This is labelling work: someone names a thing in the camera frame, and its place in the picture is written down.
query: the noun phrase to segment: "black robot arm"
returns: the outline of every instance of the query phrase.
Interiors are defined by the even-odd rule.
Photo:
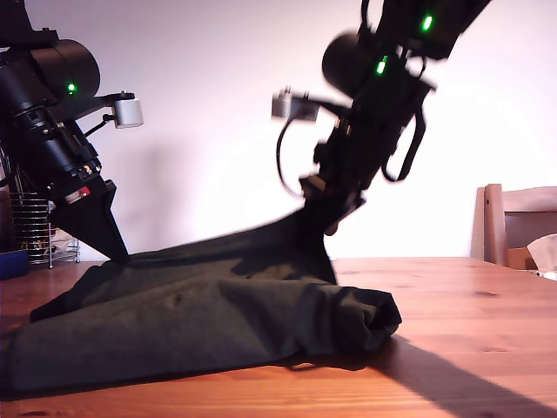
[[[426,131],[422,104],[434,90],[422,78],[426,61],[448,58],[460,34],[489,1],[385,0],[373,29],[367,20],[369,0],[363,0],[358,32],[334,39],[322,63],[326,81],[345,93],[352,106],[338,111],[334,104],[289,91],[273,98],[272,115],[287,118],[287,124],[308,115],[314,120],[319,107],[339,117],[329,139],[315,148],[313,162],[319,171],[300,178],[305,206],[314,209],[321,225],[329,226],[327,233],[334,233],[339,220],[365,203],[362,192],[379,170],[389,181],[408,175]],[[406,68],[411,57],[421,57],[419,75]],[[387,163],[413,118],[412,144],[400,174],[393,176]]]
[[[23,0],[0,0],[0,146],[33,192],[54,202],[50,221],[113,260],[128,253],[111,214],[116,186],[77,120],[112,108],[116,127],[139,126],[132,93],[96,97],[100,72],[91,53],[54,30],[34,31]],[[11,183],[10,189],[17,191]]]

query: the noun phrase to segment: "wooden tabletop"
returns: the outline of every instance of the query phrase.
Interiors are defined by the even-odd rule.
[[[2,330],[90,264],[0,282]],[[49,392],[2,417],[557,417],[557,282],[471,259],[337,260],[339,283],[391,292],[396,336],[365,357]]]

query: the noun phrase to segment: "black cable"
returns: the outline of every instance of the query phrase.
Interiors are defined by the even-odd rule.
[[[280,177],[280,182],[282,183],[282,186],[286,189],[287,192],[289,192],[292,196],[295,196],[297,198],[303,198],[304,196],[302,194],[296,193],[295,191],[293,191],[293,189],[291,189],[288,184],[285,182],[285,178],[282,175],[282,168],[280,167],[280,147],[282,145],[282,140],[285,137],[286,134],[286,130],[288,129],[288,126],[290,126],[290,124],[292,123],[292,121],[295,119],[295,117],[290,116],[288,118],[288,120],[286,120],[285,126],[282,128],[282,131],[280,132],[280,135],[278,135],[278,140],[277,140],[277,171],[278,171],[278,176]]]
[[[87,138],[88,136],[90,136],[92,133],[95,133],[96,131],[98,131],[99,129],[101,129],[103,126],[105,126],[106,124],[108,124],[111,120],[114,120],[115,117],[114,115],[103,115],[103,121],[96,125],[93,126],[92,128],[90,128],[84,135]]]
[[[369,24],[367,22],[367,9],[368,8],[369,8],[369,0],[362,0],[362,8],[361,8],[362,26],[365,27],[366,29],[369,28]]]
[[[383,163],[381,166],[381,171],[383,172],[383,176],[385,179],[389,180],[390,182],[397,182],[404,180],[408,173],[410,173],[410,168],[412,167],[412,162],[414,161],[414,157],[416,157],[416,152],[418,151],[419,145],[421,144],[421,140],[426,133],[426,120],[424,119],[424,111],[420,107],[418,111],[416,111],[416,128],[414,129],[414,136],[412,138],[412,143],[410,144],[410,148],[408,149],[408,153],[404,158],[404,163],[402,163],[402,168],[400,169],[400,174],[397,178],[393,177],[387,170],[386,165],[388,163],[388,159]]]
[[[418,78],[421,78],[421,76],[424,75],[424,72],[426,71],[426,67],[427,67],[427,58],[422,55],[422,57],[421,57],[421,71],[419,72]]]

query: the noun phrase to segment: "wrinkled fabric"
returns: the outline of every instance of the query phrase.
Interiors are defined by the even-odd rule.
[[[90,268],[31,314],[16,389],[111,383],[372,352],[401,322],[389,293],[336,284],[303,211],[268,226]]]

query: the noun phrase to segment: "metal rack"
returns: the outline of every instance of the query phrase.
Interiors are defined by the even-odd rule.
[[[47,216],[54,205],[36,193],[10,193],[11,211],[17,246],[27,250],[30,264],[54,261],[79,262],[79,241],[52,225]]]

